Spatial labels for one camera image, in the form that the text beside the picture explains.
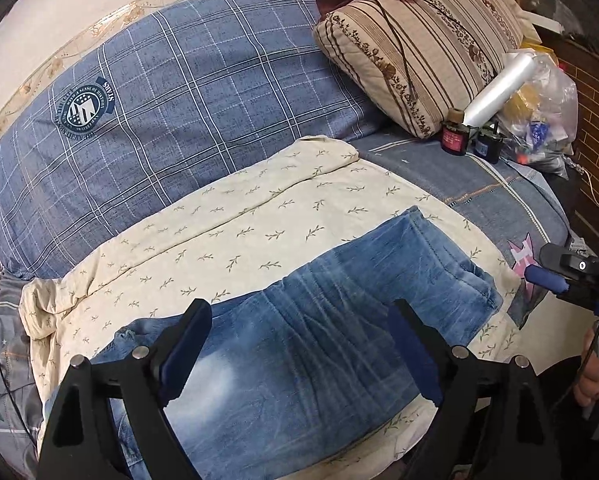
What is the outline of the person's right hand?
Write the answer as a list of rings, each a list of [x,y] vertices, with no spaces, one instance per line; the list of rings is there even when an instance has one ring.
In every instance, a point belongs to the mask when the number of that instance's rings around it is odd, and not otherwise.
[[[577,403],[587,408],[599,400],[599,356],[592,351],[580,378],[574,386]]]

